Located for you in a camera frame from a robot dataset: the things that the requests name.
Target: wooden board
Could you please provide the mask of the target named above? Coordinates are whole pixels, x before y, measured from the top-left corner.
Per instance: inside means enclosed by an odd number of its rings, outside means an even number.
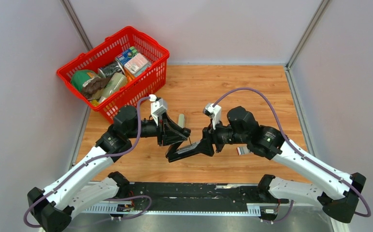
[[[167,101],[168,114],[175,122],[179,114],[185,115],[185,126],[192,130],[190,138],[194,142],[201,139],[202,129],[209,124],[209,118],[202,113],[203,108],[237,87],[260,90],[273,104],[285,133],[306,148],[282,66],[168,66],[166,85],[156,95]],[[277,128],[271,110],[256,93],[238,91],[219,105],[222,106],[224,124],[228,122],[227,112],[241,105],[253,113],[259,124]],[[150,102],[144,102],[141,109],[142,117],[148,118]],[[90,113],[77,161],[86,155],[108,126],[99,113]],[[226,145],[213,157],[198,154],[168,163],[165,158],[167,147],[159,147],[156,138],[142,138],[131,153],[102,171],[95,180],[119,171],[129,181],[258,183],[264,174],[307,181],[293,170],[265,158],[252,154],[238,156],[236,147],[238,145]]]

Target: white wall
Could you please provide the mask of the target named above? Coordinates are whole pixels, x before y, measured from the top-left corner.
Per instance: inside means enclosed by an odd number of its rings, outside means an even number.
[[[85,105],[55,72],[81,52],[60,1],[0,0],[0,232],[36,232],[27,192],[67,170]]]
[[[334,0],[293,67],[316,155],[367,177],[373,212],[373,1]],[[360,212],[365,212],[360,204]],[[373,231],[354,217],[351,232]]]
[[[70,0],[93,46],[131,25],[169,63],[286,63],[321,0]]]

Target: wood surface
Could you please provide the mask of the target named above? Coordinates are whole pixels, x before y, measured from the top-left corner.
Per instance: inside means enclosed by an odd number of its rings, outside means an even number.
[[[167,101],[168,114],[173,121],[178,121],[179,114],[185,115],[185,127],[192,130],[190,138],[195,142],[201,139],[202,129],[209,124],[209,118],[202,113],[205,105],[237,87],[260,90],[271,101],[285,133],[306,148],[282,66],[168,66],[166,85],[156,95]],[[219,105],[222,106],[224,125],[228,123],[227,112],[241,105],[253,113],[259,124],[277,128],[271,110],[256,93],[238,91]],[[141,110],[142,118],[148,118],[150,102],[144,102]],[[77,161],[87,154],[108,126],[101,114],[90,113]],[[198,154],[168,163],[165,158],[168,147],[159,147],[156,138],[142,138],[131,153],[99,173],[94,180],[102,180],[110,172],[119,171],[129,181],[258,183],[264,174],[307,181],[293,170],[266,158],[253,154],[238,156],[237,147],[225,145],[223,151],[213,157]]]

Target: gray floor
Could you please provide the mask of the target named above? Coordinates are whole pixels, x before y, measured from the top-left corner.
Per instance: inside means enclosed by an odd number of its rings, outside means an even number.
[[[282,217],[287,208],[282,207]],[[72,226],[88,225],[108,218],[103,214],[80,214],[71,223]],[[294,207],[290,216],[281,223],[268,225],[255,217],[222,216],[159,216],[141,217],[108,221],[80,230],[66,229],[65,232],[332,232],[331,222],[321,210],[313,207]]]

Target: red basket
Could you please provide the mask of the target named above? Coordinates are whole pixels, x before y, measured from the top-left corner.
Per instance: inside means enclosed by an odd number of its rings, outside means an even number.
[[[97,69],[114,61],[122,52],[135,46],[152,63],[151,67],[126,86],[108,97],[98,106],[93,106],[72,84],[71,77],[77,70]],[[166,81],[167,59],[170,53],[147,34],[133,27],[125,27],[116,34],[105,38],[105,41],[87,53],[80,54],[76,59],[57,70],[57,75],[64,81],[67,88],[83,100],[94,111],[100,112],[110,123],[118,109],[124,105],[136,106],[137,101],[149,94],[157,92]]]

